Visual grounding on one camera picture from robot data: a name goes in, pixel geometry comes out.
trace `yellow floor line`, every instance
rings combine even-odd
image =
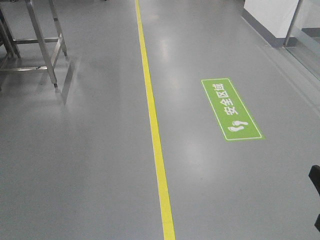
[[[164,240],[175,240],[176,235],[175,235],[174,221],[173,221],[172,211],[171,211],[166,169],[165,169],[164,158],[162,154],[162,146],[161,146],[161,140],[160,140],[160,134],[159,134],[155,98],[154,98],[154,93],[153,93],[152,83],[151,83],[149,62],[148,62],[148,56],[147,56],[144,29],[143,29],[142,20],[141,20],[139,0],[135,1],[135,9],[136,9],[136,18],[137,18],[138,30],[139,30],[139,40],[140,40],[143,72],[144,72],[144,81],[145,81],[146,97],[148,102],[154,161],[155,161],[156,176],[157,176],[157,182],[158,182],[158,192],[159,192],[159,198],[160,198],[163,235],[164,235]]]

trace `footprint icon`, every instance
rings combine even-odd
[[[231,132],[238,132],[238,131],[240,131],[240,130],[245,129],[245,127],[244,127],[244,126],[238,126],[238,127],[230,126],[230,127],[228,127],[228,129],[229,129]]]
[[[233,126],[240,126],[240,125],[249,125],[249,123],[247,123],[246,121],[233,121],[232,122]]]

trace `gray baseboard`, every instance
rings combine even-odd
[[[288,43],[286,44],[286,47],[295,47],[297,45],[298,39],[295,37],[289,37]]]
[[[256,20],[247,10],[243,9],[242,17],[274,48],[284,45],[286,38],[275,37],[258,20]]]
[[[309,37],[312,37],[312,38],[320,37],[320,27],[302,28],[302,31],[306,33]]]

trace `stainless steel table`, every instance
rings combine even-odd
[[[67,56],[67,47],[65,44],[64,35],[62,33],[61,25],[58,19],[57,11],[54,5],[53,0],[48,0],[50,10],[52,13],[53,21],[55,24],[57,37],[48,37],[44,38],[43,32],[40,28],[38,17],[35,13],[33,0],[24,0],[26,4],[26,8],[28,10],[30,20],[33,25],[33,29],[36,35],[36,39],[14,39],[13,34],[9,28],[9,24],[6,21],[5,14],[3,12],[1,2],[11,2],[15,3],[19,0],[0,0],[0,34],[5,49],[7,51],[7,55],[0,63],[0,74],[17,74],[17,73],[43,73],[48,72],[49,77],[51,79],[54,87],[58,87],[57,85],[57,77],[55,74],[55,66],[59,57],[59,53],[62,50],[64,55]],[[54,48],[53,54],[50,56],[46,43],[55,43],[56,46]],[[20,52],[17,45],[19,44],[39,44],[45,66],[33,66],[33,67],[18,67],[18,68],[5,68],[9,58],[13,58],[15,55],[20,58]]]

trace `floor marking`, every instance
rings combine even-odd
[[[135,0],[135,9],[136,9],[136,18],[138,23],[138,31],[139,31],[146,98],[147,98],[148,110],[149,110],[149,119],[150,119],[151,135],[152,135],[153,152],[154,152],[154,162],[155,162],[156,177],[158,182],[163,236],[164,236],[164,240],[175,240],[176,239],[175,227],[174,227],[174,221],[173,221],[172,211],[171,211],[166,169],[165,169],[165,163],[164,163],[164,158],[162,153],[155,98],[154,98],[154,93],[152,89],[152,82],[151,82],[151,76],[150,76],[150,70],[149,70],[149,62],[148,62],[148,55],[147,55],[147,49],[146,49],[144,29],[143,29],[143,24],[141,19],[139,0]]]
[[[204,79],[202,85],[227,141],[265,139],[229,78]]]

